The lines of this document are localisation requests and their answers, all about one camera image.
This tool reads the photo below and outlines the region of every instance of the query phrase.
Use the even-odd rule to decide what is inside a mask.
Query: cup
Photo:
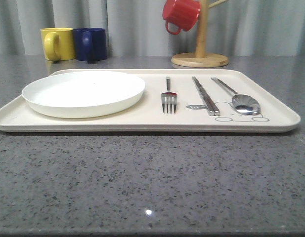
[[[73,37],[77,60],[91,62],[107,59],[105,29],[76,28]]]
[[[162,18],[166,21],[166,30],[172,34],[177,35],[181,30],[188,31],[196,23],[200,14],[201,4],[194,0],[167,0]],[[169,29],[169,23],[178,27],[176,32]]]
[[[46,60],[60,61],[75,58],[73,28],[44,28],[40,32]]]

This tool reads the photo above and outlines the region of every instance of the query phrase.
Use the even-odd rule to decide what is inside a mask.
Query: navy mug
[[[107,59],[106,33],[103,28],[73,29],[75,58],[80,61]]]

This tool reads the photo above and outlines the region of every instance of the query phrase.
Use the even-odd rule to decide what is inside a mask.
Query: wooden mug stand
[[[229,63],[229,59],[226,56],[207,53],[206,52],[206,31],[208,21],[209,8],[223,3],[227,0],[218,0],[212,4],[209,4],[209,0],[200,0],[201,10],[197,22],[197,38],[196,38],[196,50],[195,53],[180,53],[172,57],[171,61],[174,64],[194,67],[194,68],[212,68],[221,67]]]

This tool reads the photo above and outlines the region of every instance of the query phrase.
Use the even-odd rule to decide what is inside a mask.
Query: spoon
[[[260,113],[260,104],[254,98],[249,95],[238,94],[237,91],[218,78],[212,78],[212,80],[223,85],[234,94],[232,97],[232,105],[238,113],[251,116]]]

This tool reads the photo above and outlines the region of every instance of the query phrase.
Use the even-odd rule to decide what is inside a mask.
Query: countertop
[[[231,57],[297,112],[279,134],[0,131],[0,236],[305,236],[305,56]],[[174,68],[0,55],[0,108],[72,68]]]

